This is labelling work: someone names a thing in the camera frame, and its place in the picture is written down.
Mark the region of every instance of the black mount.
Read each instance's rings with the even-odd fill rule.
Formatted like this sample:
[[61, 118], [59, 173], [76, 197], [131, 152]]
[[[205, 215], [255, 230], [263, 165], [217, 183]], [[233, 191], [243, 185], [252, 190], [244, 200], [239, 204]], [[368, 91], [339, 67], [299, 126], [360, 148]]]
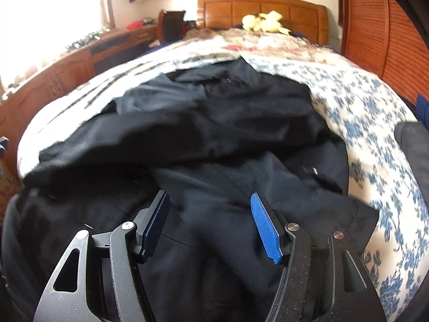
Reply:
[[[100, 258], [110, 260], [120, 321], [156, 322], [137, 265], [153, 255], [169, 206], [168, 194], [160, 191], [134, 222], [94, 236], [79, 231], [49, 279], [34, 322], [109, 322]], [[281, 214], [265, 208], [284, 229], [279, 235], [285, 264], [265, 322], [361, 322], [364, 312], [365, 322], [386, 321], [365, 267], [344, 234], [316, 239], [326, 244], [317, 249], [305, 229], [289, 230]]]

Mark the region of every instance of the metal screw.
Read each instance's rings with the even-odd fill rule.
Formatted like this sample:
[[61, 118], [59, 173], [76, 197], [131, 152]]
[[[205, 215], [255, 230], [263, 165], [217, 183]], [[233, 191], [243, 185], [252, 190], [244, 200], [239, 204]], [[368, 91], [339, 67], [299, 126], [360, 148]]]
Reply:
[[344, 234], [341, 231], [334, 231], [334, 237], [337, 240], [342, 240], [344, 238]]
[[122, 224], [122, 228], [124, 230], [131, 230], [134, 227], [134, 223], [132, 221], [126, 221]]
[[298, 231], [299, 230], [299, 225], [297, 223], [289, 223], [286, 228], [289, 231]]
[[86, 236], [89, 235], [88, 230], [80, 230], [77, 234], [76, 234], [76, 238], [78, 240], [83, 240]]

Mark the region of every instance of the plush toy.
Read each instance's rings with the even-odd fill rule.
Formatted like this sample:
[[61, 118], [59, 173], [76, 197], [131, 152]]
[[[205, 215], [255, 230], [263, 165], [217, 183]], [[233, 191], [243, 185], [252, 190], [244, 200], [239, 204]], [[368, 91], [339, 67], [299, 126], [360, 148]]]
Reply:
[[283, 16], [272, 10], [270, 13], [259, 13], [258, 17], [254, 15], [246, 15], [242, 19], [244, 30], [263, 31], [263, 32], [281, 32], [289, 35], [290, 30], [286, 29], [280, 23]]

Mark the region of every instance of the louvered closet door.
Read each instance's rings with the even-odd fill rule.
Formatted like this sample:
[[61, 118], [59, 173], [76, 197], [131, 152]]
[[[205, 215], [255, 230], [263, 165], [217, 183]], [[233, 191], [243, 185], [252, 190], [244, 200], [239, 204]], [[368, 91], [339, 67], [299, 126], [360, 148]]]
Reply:
[[349, 0], [345, 55], [381, 76], [386, 58], [387, 0]]
[[418, 93], [429, 98], [429, 50], [401, 6], [395, 0], [348, 6], [345, 56], [409, 100]]

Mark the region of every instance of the black jacket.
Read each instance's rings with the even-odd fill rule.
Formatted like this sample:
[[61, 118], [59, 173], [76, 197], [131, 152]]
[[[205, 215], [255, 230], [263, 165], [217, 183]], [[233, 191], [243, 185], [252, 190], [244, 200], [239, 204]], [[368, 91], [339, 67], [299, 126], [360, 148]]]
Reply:
[[21, 252], [3, 257], [3, 273], [12, 297], [22, 293], [19, 274], [31, 276], [30, 302], [21, 304], [30, 315], [78, 230], [112, 231], [159, 188], [174, 206], [141, 274], [161, 322], [265, 319], [281, 268], [252, 218], [254, 192], [313, 239], [340, 230], [359, 253], [378, 220], [347, 196], [345, 144], [314, 110], [309, 88], [243, 59], [128, 91], [40, 161], [5, 220]]
[[429, 133], [421, 122], [398, 122], [395, 140], [404, 152], [422, 196], [429, 202]]

